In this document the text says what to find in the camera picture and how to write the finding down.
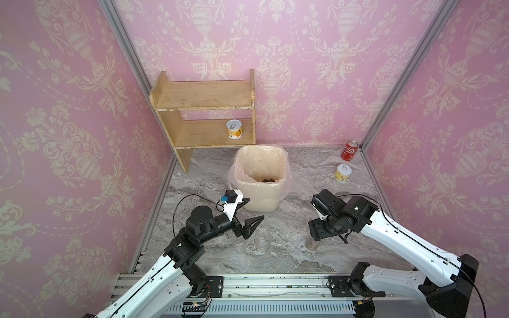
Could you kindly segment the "clear jar flower tea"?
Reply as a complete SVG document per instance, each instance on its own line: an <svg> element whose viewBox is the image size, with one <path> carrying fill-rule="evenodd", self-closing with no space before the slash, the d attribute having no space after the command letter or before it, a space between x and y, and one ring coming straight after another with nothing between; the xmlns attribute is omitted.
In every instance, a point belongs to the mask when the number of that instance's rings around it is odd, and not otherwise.
<svg viewBox="0 0 509 318"><path fill-rule="evenodd" d="M270 232L266 231L265 229L261 229L259 232L257 232L254 238L257 251L265 254L270 249L271 238L272 237Z"/></svg>
<svg viewBox="0 0 509 318"><path fill-rule="evenodd" d="M309 251L315 251L315 250L317 250L319 244L320 244L319 241L315 241L312 237L309 237L309 238L306 239L305 247Z"/></svg>

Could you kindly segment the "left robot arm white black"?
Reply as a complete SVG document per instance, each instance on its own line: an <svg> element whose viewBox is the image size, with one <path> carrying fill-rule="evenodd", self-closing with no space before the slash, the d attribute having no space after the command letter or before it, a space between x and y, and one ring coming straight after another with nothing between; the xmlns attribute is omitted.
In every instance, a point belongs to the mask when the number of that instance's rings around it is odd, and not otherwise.
<svg viewBox="0 0 509 318"><path fill-rule="evenodd" d="M265 219L246 219L242 225L233 214L213 216L205 205L194 208L185 227L171 240L151 269L117 301L97 314L85 317L160 317L172 305L191 295L206 292L206 274L197 265L204 255L204 243L233 231L248 239Z"/></svg>

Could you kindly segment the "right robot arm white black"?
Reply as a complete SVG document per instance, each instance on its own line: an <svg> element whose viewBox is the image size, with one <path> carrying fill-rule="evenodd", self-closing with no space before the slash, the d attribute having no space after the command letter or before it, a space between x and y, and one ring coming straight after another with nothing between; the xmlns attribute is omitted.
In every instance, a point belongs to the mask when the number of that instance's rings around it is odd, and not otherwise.
<svg viewBox="0 0 509 318"><path fill-rule="evenodd" d="M319 215L308 223L315 242L331 237L347 242L351 233L360 233L414 266L403 271L359 262L346 280L329 277L327 286L332 294L348 288L364 302L396 294L426 303L441 317L466 317L471 295L478 292L479 261L475 257L457 256L424 240L387 216L367 196L353 195L344 201L323 189L311 204Z"/></svg>

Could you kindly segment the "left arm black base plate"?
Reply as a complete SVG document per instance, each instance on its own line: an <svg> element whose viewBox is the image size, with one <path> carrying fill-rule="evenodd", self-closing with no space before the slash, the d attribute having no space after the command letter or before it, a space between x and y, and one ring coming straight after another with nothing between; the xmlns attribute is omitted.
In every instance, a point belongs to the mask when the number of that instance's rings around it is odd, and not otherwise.
<svg viewBox="0 0 509 318"><path fill-rule="evenodd" d="M221 298L223 285L223 276L207 276L192 286L190 298Z"/></svg>

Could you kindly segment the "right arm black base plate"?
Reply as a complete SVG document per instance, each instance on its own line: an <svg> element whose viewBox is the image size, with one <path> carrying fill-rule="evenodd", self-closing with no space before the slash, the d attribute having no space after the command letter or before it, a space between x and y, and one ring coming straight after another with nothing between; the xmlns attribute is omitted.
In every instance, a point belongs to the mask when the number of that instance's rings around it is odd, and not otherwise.
<svg viewBox="0 0 509 318"><path fill-rule="evenodd" d="M349 276L332 275L327 277L326 286L333 298L384 298L383 291L371 290L362 279L351 279Z"/></svg>

